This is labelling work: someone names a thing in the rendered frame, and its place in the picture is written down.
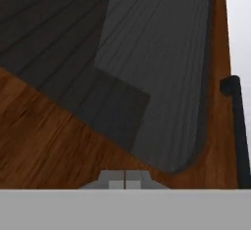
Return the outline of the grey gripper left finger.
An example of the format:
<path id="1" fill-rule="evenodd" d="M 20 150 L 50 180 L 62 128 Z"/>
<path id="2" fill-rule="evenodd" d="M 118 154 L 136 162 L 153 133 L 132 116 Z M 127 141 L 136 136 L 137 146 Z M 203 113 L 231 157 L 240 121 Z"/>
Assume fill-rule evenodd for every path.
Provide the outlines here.
<path id="1" fill-rule="evenodd" d="M 125 177 L 122 170 L 102 170 L 98 179 L 84 186 L 82 189 L 123 189 Z"/>

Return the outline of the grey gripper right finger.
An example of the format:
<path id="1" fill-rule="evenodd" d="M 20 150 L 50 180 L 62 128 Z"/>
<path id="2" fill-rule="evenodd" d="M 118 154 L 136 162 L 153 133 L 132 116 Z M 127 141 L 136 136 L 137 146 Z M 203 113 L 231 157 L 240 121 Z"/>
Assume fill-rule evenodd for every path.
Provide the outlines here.
<path id="1" fill-rule="evenodd" d="M 167 189 L 167 186 L 153 180 L 148 170 L 127 170 L 125 172 L 125 187 L 143 190 Z"/>

